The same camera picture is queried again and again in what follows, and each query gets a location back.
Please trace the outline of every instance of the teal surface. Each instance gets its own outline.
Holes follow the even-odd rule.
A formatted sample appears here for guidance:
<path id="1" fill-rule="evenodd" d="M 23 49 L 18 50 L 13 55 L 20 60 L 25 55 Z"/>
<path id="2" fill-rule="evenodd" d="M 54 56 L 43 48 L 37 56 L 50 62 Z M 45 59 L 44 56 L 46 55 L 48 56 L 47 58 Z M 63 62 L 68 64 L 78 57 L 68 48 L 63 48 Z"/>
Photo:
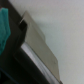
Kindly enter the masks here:
<path id="1" fill-rule="evenodd" d="M 10 34 L 8 9 L 2 8 L 0 10 L 0 55 L 4 51 L 6 41 Z"/>

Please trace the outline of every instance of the white wall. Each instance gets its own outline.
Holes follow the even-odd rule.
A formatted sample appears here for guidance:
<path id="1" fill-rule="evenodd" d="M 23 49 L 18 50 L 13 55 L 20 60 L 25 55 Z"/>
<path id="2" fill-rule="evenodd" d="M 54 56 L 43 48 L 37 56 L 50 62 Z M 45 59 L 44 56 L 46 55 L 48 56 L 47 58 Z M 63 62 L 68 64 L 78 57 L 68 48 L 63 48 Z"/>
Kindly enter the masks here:
<path id="1" fill-rule="evenodd" d="M 64 84 L 84 84 L 84 0 L 10 0 L 27 10 L 59 62 Z"/>

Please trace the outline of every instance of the dark object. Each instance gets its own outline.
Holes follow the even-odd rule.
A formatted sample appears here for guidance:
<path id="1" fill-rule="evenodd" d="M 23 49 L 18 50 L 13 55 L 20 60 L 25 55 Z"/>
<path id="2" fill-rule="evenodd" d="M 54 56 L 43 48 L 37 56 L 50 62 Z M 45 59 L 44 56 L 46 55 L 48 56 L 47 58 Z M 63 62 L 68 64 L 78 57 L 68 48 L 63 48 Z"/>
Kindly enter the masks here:
<path id="1" fill-rule="evenodd" d="M 63 83 L 60 81 L 60 84 L 63 84 Z"/>
<path id="2" fill-rule="evenodd" d="M 2 8 L 1 5 L 0 5 L 0 8 Z"/>
<path id="3" fill-rule="evenodd" d="M 0 5 L 9 9 L 9 24 L 11 30 L 11 36 L 8 38 L 4 52 L 0 56 L 0 71 L 5 74 L 4 77 L 6 76 L 7 79 L 1 79 L 4 81 L 0 84 L 8 80 L 11 80 L 15 84 L 49 84 L 29 58 L 27 58 L 30 61 L 30 65 L 27 65 L 29 71 L 26 71 L 25 68 L 14 59 L 14 53 L 20 50 L 19 47 L 24 42 L 27 24 L 25 21 L 22 21 L 21 16 L 16 12 L 8 0 L 0 0 Z M 31 75 L 33 72 L 31 72 L 30 68 L 37 73 L 34 74 L 34 77 Z"/>

